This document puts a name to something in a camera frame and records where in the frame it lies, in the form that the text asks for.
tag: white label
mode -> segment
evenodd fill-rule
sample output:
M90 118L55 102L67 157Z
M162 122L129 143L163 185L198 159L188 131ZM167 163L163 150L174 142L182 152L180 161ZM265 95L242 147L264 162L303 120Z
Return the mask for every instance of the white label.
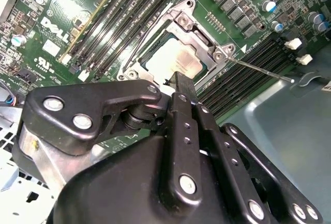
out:
M331 81L322 88L322 91L331 92Z
M58 52L60 51L60 47L58 47L56 44L54 44L49 39L46 41L46 43L43 45L42 49L49 54L51 54L53 57L56 57Z

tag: ram slot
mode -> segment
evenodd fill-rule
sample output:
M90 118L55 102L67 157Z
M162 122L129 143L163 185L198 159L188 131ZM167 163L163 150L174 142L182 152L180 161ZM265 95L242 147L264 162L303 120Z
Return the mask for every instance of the ram slot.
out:
M122 22L112 33L111 39L103 46L103 48L97 53L93 54L93 57L96 57L98 60L93 61L89 63L88 67L91 69L94 69L94 67L98 68L104 61L104 57L108 53L108 51L113 47L113 45L118 41L118 39L123 35L124 31L129 32L130 24L135 21L137 18L142 17L141 13L146 9L150 2L153 0L140 0L138 5L135 5L135 7L127 14L127 18L124 19L124 22Z
M86 54L86 57L88 57L89 63L88 68L94 69L96 65L100 63L102 58L105 56L105 54L108 52L109 48L114 45L114 43L121 37L123 34L123 30L127 29L127 26L134 20L136 15L138 15L138 11L146 5L147 0L131 0L129 1L126 6L128 6L127 9L123 9L122 14L119 16L119 19L114 19L112 21L112 24L109 25L110 28L104 30L104 37L107 40L107 43L100 48L98 51L91 50ZM117 27L114 28L113 33L110 34L111 27L116 24Z
M290 66L290 60L293 59L293 55L284 48L282 42L269 37L247 54L243 61L280 73ZM218 118L242 103L269 80L270 77L265 74L235 64L199 95L199 101Z
M102 33L95 33L96 30L103 30L105 25L108 25L116 16L119 16L122 10L121 5L124 5L127 1L128 0L111 0L106 6L105 11L99 15L96 23L92 25L92 28L84 36L82 41L74 47L71 54L78 57L80 64L85 61L85 57L81 55L90 50L96 43L100 42Z
M107 24L102 28L101 33L97 38L93 40L92 45L88 48L86 53L83 55L88 58L89 61L93 60L94 55L96 54L96 49L99 48L99 44L107 37L107 34L110 32L115 23L119 24L119 20L122 19L122 23L125 20L125 16L130 15L134 11L134 7L137 5L137 0L128 0L123 3L121 8L118 11L108 18ZM111 39L116 39L115 34L112 34Z
M105 61L104 64L102 64L101 68L97 71L95 74L95 77L93 81L97 81L102 77L102 75L109 70L111 65L114 63L114 61L118 58L118 56L127 48L128 45L131 44L131 42L137 37L139 31L141 31L142 28L144 28L149 21L151 21L151 16L155 16L158 11L161 11L163 6L162 3L165 0L155 0L153 2L153 6L150 11L147 11L144 13L142 16L142 20L140 21L139 25L131 25L130 30L128 31L128 34L126 37L121 41L121 43L116 47L116 49L111 53L111 55L103 60Z

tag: dimm slot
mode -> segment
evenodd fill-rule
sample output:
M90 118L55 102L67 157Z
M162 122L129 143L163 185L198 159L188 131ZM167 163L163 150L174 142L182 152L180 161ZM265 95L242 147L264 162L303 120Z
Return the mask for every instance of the dimm slot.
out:
M275 59L274 61L271 61L271 63L267 67L265 67L265 69L274 71L274 69L277 68L277 66L281 66L283 63L284 63L283 58ZM264 76L264 74L262 74L260 72L255 72L252 69L248 69L248 74L245 77L242 77L240 75L241 81L242 81L241 84L234 86L234 87L227 86L227 92L224 93L224 99L219 100L217 98L214 98L214 101L212 103L204 103L204 104L206 104L210 108L211 111L215 111L215 107L219 108L219 106L222 106L224 104L224 102L229 98L234 100L247 87L254 85L263 76Z
M275 51L275 48L270 49L268 51L268 53L265 54L265 56L269 58L268 60L258 60L258 61L256 61L256 63L253 63L253 64L256 65L256 66L258 66L258 67L264 68L263 67L263 64L267 63L272 58L272 56L270 54L272 54L271 52L273 52L273 51ZM220 95L221 95L220 89L222 89L222 87L224 85L227 85L229 83L230 84L229 87L233 87L233 85L237 84L238 83L238 79L237 78L238 78L238 75L239 74L240 74L240 77L245 77L245 75L248 74L249 72L253 73L254 70L239 65L238 72L235 75L230 76L228 79L225 78L225 80L223 81L222 85L219 86L216 91L214 91L211 95L209 95L206 98L205 104L209 104L210 100L212 99L212 97L214 97L214 95L215 95L215 97L220 97Z
M93 59L93 56L91 57L91 54L99 46L100 42L105 38L105 36L108 34L108 32L110 31L112 26L119 20L119 18L127 15L127 13L125 13L125 12L127 12L127 8L132 6L134 4L134 1L136 1L136 0L125 0L125 1L123 1L124 3L122 4L122 6L117 8L117 11L107 18L107 22L104 25L104 27L102 27L101 33L98 34L98 37L95 38L93 40L93 42L90 44L89 48L86 49L87 52L83 55L84 57L87 57L89 59Z
M283 66L279 67L279 70L276 71L276 73L279 73L283 70L285 70L287 67L289 66L289 64L284 64ZM261 86L263 86L265 83L267 83L268 81L270 81L270 77L268 77L267 75L263 76L264 78L262 80L260 80L259 82L257 82L252 88L248 89L241 97L240 101L242 101L243 99L246 99L247 97L249 97L252 93L254 93L256 90L258 90ZM227 104L226 107L224 108L220 108L217 111L213 112L213 115L215 118L219 118L222 115L226 114L228 111L230 111L231 109L233 109L235 106L237 106L240 101L238 102L233 102L231 101L232 104Z
M256 47L252 52L247 54L245 57L243 57L241 60L255 65L253 62L256 61L259 57L261 57L265 52L266 49L264 47L273 47L273 44L275 44L271 39L268 39L264 41L260 46ZM220 85L220 82L224 82L226 80L231 80L232 78L236 77L242 70L244 69L243 66L235 64L233 67L227 71L220 79L217 79L215 83L213 83L211 86L209 86L207 89L205 89L200 95L199 99L200 101L205 100L206 98L210 97L210 92L214 92Z
M154 8L152 11L149 11L150 13L155 13L159 9L162 9L161 3L163 3L164 0L156 0L156 2L153 4ZM147 17L142 21L143 25L136 25L133 31L130 32L121 42L121 44L116 48L116 50L111 54L111 56L108 57L106 60L106 64L102 66L100 70L97 71L96 76L94 78L94 81L98 80L98 78L101 78L101 76L110 68L112 63L117 59L117 57L122 53L122 51L132 42L132 39L134 39L137 35L140 29L150 21L150 16L153 16L153 14L148 14Z
M149 5L150 1L152 1L152 0L140 0L140 2L139 2L140 4L135 5L134 9L131 11L132 14L129 15L128 18L125 20L125 22L124 23L122 22L121 25L116 29L116 31L112 34L112 38L107 42L107 44L105 46L103 46L103 48L101 48L101 50L97 54L94 54L93 57L98 58L98 60L96 62L91 61L89 63L89 65L91 65L94 62L93 68L94 67L99 67L98 65L101 64L101 62L104 59L104 56L108 53L110 48L114 45L114 43L123 34L123 30L128 30L128 24L130 24L141 13L141 11L140 12L136 12L136 11L139 11L141 9L145 9Z
M113 8L116 4L116 2L118 2L118 0L112 0L105 8L104 12L99 14L99 16L96 18L95 23L92 24L92 27L90 30L86 31L87 34L84 36L84 38L77 43L77 45L75 45L72 49L70 54L71 55L76 55L77 52L81 51L82 47L88 42L88 39L91 38L91 36L93 35L94 31L96 30L96 28L102 24L102 22L104 21L104 17L108 16L109 14L112 13Z

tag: black plastic bracket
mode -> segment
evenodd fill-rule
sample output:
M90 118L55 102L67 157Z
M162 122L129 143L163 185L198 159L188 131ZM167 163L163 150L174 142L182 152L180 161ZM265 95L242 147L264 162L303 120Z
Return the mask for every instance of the black plastic bracket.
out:
M313 204L238 127L233 124L224 124L221 131L233 140L232 143L242 161L245 162L245 168L260 198L278 222L323 222L322 215Z
M184 94L172 95L165 126L160 198L172 213L187 216L202 201L202 189L198 125Z
M211 111L197 104L194 116L199 124L200 148L210 153L232 218L237 223L275 223L274 217L264 207L231 138L220 132ZM260 207L260 215L252 213L252 204Z
M48 98L60 100L63 109L45 108L43 102ZM42 87L28 94L22 122L34 135L61 151L82 155L94 144L111 138L115 123L127 107L160 99L159 89L146 80ZM89 129L74 125L73 118L78 114L92 120Z

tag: green circuit board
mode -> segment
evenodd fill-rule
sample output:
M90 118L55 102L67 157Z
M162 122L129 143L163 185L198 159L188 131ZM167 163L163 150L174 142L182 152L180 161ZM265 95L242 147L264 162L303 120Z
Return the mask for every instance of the green circuit board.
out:
M121 5L124 0L17 0L7 21L0 25L0 79L22 95L36 87L90 82L96 75L98 82L116 80L123 56L134 48L167 4L180 1L183 0L131 0L130 10L128 4ZM234 43L234 57L237 59L248 54L273 32L271 23L274 21L281 23L285 30L295 27L309 54L315 54L329 42L325 32L317 31L308 21L313 11L324 14L328 19L329 3L320 0L270 0L277 3L277 8L267 13L261 10L265 0L245 0L244 4L242 0L233 0L230 11L224 10L227 7L224 1L195 0L193 16L219 44ZM113 25L106 29L107 19L103 13L112 4L116 8L122 6L125 11L114 17ZM247 17L247 26L241 27L238 20L230 18L235 8L242 10L241 17ZM253 27L254 32L245 33L248 27ZM105 36L93 44L103 30L106 30ZM14 46L12 39L22 36L23 44ZM120 49L121 42L129 36L130 42ZM112 45L105 49L111 39ZM81 58L75 55L77 51L74 53L74 50L81 49L83 41L93 49L89 51L90 57L84 58L77 67ZM91 59L95 54L102 57ZM82 80L80 73L86 69L89 73ZM214 78L209 79L198 93L206 90ZM119 137L104 145L116 152L147 133L142 131L139 136Z

